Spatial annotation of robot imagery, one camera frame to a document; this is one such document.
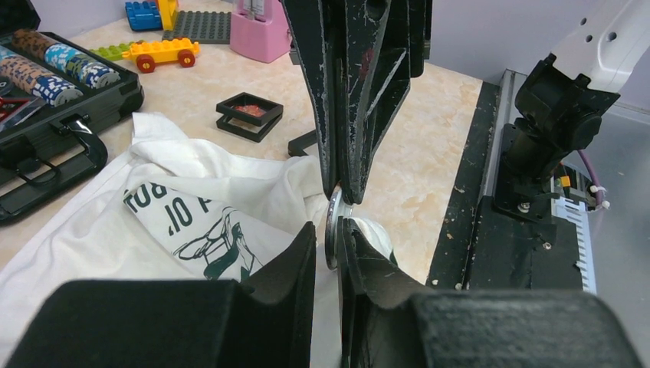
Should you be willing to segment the black square frame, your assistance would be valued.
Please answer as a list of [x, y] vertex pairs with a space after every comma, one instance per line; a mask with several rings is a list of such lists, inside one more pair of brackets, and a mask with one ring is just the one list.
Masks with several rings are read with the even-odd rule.
[[[256, 104], [266, 111], [262, 117], [253, 117], [237, 111], [236, 106]], [[271, 100], [246, 92], [216, 104], [215, 111], [221, 116], [216, 126], [225, 132], [234, 134], [254, 143], [260, 143], [282, 119], [284, 106]]]
[[316, 130], [300, 135], [287, 143], [287, 154], [290, 157], [308, 156], [307, 150], [317, 146]]

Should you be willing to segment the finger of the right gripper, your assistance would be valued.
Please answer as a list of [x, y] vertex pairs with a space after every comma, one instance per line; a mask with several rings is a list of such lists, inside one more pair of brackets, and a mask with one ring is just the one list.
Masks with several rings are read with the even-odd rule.
[[379, 144], [424, 72], [432, 2], [343, 1], [336, 70], [336, 178], [346, 203], [360, 204]]
[[338, 183], [334, 142], [338, 32], [332, 25], [329, 1], [282, 4], [314, 110], [323, 191], [329, 198]]

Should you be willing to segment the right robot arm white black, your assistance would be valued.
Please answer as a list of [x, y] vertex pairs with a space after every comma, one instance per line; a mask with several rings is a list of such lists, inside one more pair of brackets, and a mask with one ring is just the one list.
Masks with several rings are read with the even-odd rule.
[[[430, 1], [284, 1], [314, 109], [333, 212], [362, 202], [375, 153], [428, 58]], [[560, 161], [586, 148], [649, 47], [647, 1], [600, 2], [517, 92], [519, 135], [503, 155], [512, 206], [534, 204]]]

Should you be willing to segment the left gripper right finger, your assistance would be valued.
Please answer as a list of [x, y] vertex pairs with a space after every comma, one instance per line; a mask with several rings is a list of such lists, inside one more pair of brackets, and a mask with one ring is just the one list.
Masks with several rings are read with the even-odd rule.
[[337, 225], [342, 367], [640, 367], [622, 325], [582, 291], [437, 291]]

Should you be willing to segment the white and green garment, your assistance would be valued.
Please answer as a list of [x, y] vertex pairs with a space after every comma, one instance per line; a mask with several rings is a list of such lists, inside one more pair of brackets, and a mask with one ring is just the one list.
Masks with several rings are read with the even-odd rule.
[[69, 281], [245, 281], [327, 210], [318, 161], [238, 156], [135, 113], [129, 149], [1, 272], [1, 363]]

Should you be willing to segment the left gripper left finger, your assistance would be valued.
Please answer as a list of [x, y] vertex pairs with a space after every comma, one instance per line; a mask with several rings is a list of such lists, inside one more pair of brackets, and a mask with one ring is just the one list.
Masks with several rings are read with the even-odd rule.
[[243, 282], [68, 282], [42, 304], [7, 364], [307, 367], [316, 257], [308, 222]]

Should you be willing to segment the red maple leaf brooch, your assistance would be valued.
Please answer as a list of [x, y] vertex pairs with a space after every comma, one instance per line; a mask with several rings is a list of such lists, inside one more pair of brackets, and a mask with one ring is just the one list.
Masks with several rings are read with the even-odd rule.
[[256, 104], [239, 105], [235, 109], [253, 117], [262, 117], [266, 114], [266, 111]]

